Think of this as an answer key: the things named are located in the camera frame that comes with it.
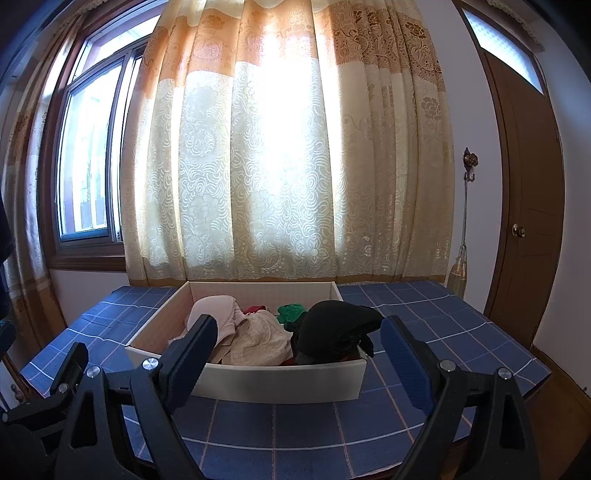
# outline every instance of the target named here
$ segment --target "metal screw head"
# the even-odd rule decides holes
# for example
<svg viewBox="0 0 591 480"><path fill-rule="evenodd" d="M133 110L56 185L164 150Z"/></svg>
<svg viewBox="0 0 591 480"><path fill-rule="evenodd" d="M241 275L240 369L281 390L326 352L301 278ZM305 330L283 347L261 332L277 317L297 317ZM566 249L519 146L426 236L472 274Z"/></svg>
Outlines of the metal screw head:
<svg viewBox="0 0 591 480"><path fill-rule="evenodd" d="M142 362L142 367L146 370L153 370L158 366L157 358L147 358Z"/></svg>
<svg viewBox="0 0 591 480"><path fill-rule="evenodd" d="M456 364L451 360L441 360L441 362L439 362L439 366L446 372L453 372L456 369Z"/></svg>
<svg viewBox="0 0 591 480"><path fill-rule="evenodd" d="M499 369L499 377L501 377L503 380L509 380L512 376L513 374L508 368L501 367Z"/></svg>
<svg viewBox="0 0 591 480"><path fill-rule="evenodd" d="M98 374L100 373L100 367L94 366L94 367L90 367L87 371L86 371L86 375L88 377L94 378L96 377Z"/></svg>

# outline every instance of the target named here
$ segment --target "sheer curtain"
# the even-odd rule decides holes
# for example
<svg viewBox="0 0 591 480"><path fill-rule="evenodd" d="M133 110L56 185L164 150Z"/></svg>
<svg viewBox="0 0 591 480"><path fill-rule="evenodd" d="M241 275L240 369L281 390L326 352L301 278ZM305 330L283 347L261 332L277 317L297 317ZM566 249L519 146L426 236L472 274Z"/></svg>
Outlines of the sheer curtain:
<svg viewBox="0 0 591 480"><path fill-rule="evenodd" d="M126 123L134 284L442 279L453 161L408 0L169 0Z"/></svg>

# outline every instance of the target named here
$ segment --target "brass hook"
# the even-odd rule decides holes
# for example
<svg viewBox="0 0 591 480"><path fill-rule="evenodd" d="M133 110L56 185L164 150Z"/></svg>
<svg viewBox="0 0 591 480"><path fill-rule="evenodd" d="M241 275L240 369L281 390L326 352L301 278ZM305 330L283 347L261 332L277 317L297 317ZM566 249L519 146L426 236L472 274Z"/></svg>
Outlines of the brass hook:
<svg viewBox="0 0 591 480"><path fill-rule="evenodd" d="M466 173L464 174L464 181L474 181L476 180L476 176L472 173L474 167L478 165L478 156L476 154L471 153L470 150L466 147L464 150L464 156L462 157L464 162L464 168L466 169Z"/></svg>

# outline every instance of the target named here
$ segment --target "blue checkered tablecloth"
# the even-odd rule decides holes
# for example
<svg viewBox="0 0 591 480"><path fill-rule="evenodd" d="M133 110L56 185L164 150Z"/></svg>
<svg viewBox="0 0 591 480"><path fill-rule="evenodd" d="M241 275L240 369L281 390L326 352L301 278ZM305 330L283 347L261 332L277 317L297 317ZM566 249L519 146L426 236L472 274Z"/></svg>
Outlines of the blue checkered tablecloth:
<svg viewBox="0 0 591 480"><path fill-rule="evenodd" d="M516 341L463 300L430 281L341 286L345 301L398 315L440 358L491 373L506 366L525 395L550 373ZM174 293L173 288L122 287L83 314L23 370L44 395L72 342L89 349L89 366L132 368L124 344ZM346 480L391 468L404 459L425 416L414 408L379 339L357 400L269 405L190 397L174 421L203 473L215 480ZM136 455L149 459L133 407L124 407ZM456 439L470 432L464 411Z"/></svg>

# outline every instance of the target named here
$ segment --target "beige patterned curtain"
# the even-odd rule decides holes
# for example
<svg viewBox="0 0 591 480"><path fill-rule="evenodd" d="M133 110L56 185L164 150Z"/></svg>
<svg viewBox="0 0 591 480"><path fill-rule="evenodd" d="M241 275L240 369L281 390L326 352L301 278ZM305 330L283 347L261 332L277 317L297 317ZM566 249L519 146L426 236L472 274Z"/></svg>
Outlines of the beige patterned curtain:
<svg viewBox="0 0 591 480"><path fill-rule="evenodd" d="M453 160L412 0L169 0L126 123L130 281L444 279Z"/></svg>
<svg viewBox="0 0 591 480"><path fill-rule="evenodd" d="M39 236L37 172L49 101L82 19L82 12L69 18L30 60L36 65L17 107L2 162L0 190L15 245L4 263L5 275L17 331L30 357L66 327Z"/></svg>

